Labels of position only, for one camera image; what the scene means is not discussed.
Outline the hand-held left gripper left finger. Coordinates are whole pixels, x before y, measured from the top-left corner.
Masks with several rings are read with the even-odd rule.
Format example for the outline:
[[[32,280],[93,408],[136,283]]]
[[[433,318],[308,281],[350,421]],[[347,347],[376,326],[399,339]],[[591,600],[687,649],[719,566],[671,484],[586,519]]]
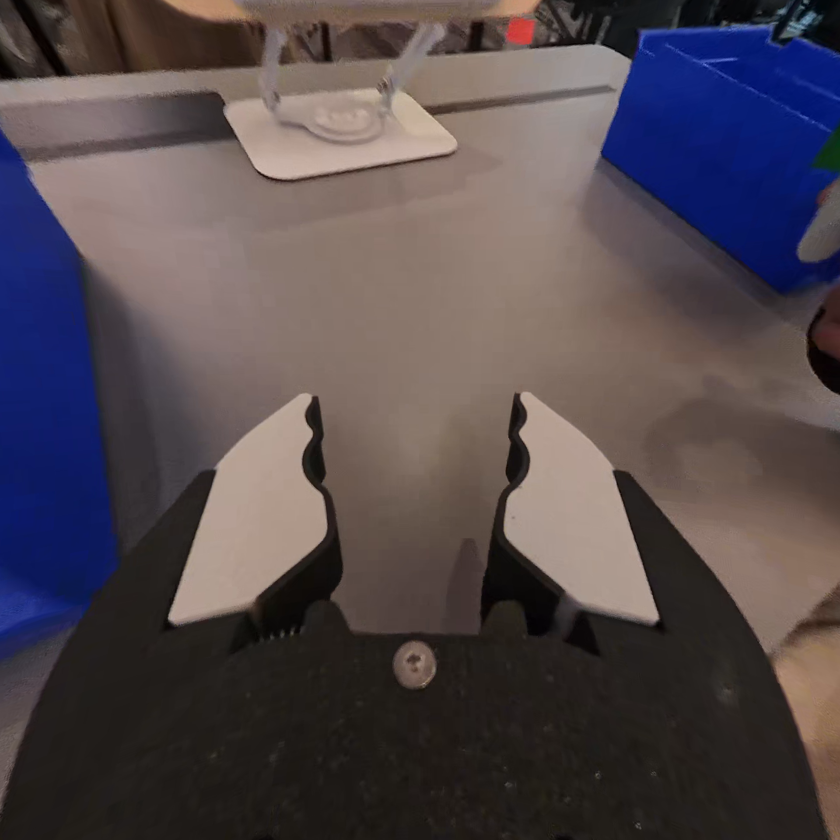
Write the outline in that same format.
[[[299,394],[222,457],[169,624],[244,614],[261,636],[285,636],[331,599],[343,560],[322,441],[319,399]]]

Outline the white folding stand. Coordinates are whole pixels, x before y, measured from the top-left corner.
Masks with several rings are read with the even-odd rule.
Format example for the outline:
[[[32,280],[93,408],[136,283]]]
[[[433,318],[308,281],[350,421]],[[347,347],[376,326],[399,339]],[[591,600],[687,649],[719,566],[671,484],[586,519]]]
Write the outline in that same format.
[[[236,2],[265,29],[259,97],[234,101],[224,116],[253,168],[297,182],[325,175],[438,158],[458,144],[404,87],[446,32],[450,18],[480,17],[495,2]],[[287,27],[303,22],[416,21],[406,47],[375,87],[282,95],[279,58]]]

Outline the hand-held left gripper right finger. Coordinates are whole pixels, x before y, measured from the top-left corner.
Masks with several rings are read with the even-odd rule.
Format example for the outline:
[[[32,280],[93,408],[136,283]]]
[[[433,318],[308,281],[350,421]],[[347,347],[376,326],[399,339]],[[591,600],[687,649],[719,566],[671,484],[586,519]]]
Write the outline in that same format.
[[[502,615],[525,636],[565,641],[591,616],[659,630],[659,610],[616,471],[572,423],[516,392],[507,484],[493,516],[480,631]]]

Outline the blue plastic bin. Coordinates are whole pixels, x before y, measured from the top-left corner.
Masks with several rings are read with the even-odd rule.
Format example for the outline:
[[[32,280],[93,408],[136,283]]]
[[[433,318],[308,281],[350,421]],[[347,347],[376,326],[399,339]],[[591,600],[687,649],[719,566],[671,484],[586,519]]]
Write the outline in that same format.
[[[1,655],[75,623],[118,544],[81,260],[1,138]]]
[[[838,276],[796,254],[839,122],[838,51],[771,27],[641,33],[602,157],[770,287]]]

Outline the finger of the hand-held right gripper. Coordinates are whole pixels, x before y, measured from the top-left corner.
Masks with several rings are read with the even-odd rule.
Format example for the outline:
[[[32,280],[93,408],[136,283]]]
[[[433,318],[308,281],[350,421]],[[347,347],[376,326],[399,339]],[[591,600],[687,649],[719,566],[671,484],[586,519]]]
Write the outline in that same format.
[[[798,260],[812,265],[839,253],[839,178],[817,198],[817,209],[796,249]]]

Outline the brown fabric cover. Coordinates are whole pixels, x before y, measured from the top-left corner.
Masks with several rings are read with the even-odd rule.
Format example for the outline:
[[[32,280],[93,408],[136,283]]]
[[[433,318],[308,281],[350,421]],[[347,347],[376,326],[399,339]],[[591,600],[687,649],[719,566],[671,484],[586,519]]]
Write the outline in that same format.
[[[69,1],[89,74],[258,65],[263,34],[250,24],[207,22],[159,1]]]

